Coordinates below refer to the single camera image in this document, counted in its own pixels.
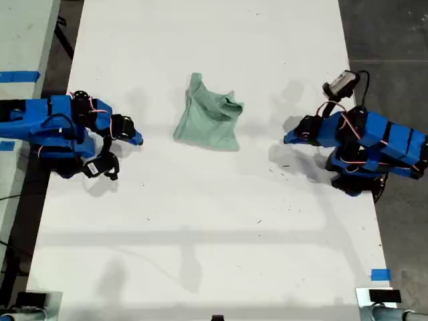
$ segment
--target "gray floor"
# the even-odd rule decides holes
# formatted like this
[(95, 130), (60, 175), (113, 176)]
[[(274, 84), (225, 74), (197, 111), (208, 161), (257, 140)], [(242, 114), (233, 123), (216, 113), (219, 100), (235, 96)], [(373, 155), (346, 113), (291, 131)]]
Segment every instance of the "gray floor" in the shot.
[[(366, 106), (393, 122), (428, 132), (425, 116), (428, 1), (339, 0), (339, 3), (350, 67), (366, 69), (372, 75)], [(68, 22), (63, 29), (73, 46), (82, 4), (78, 0), (62, 1), (60, 14)], [(43, 87), (45, 95), (66, 91), (71, 66), (58, 41), (53, 42)], [(428, 313), (427, 187), (428, 177), (412, 181), (392, 176), (376, 205), (393, 286), (402, 290), (404, 308), (425, 313)], [(31, 244), (22, 247), (31, 250), (28, 249)]]

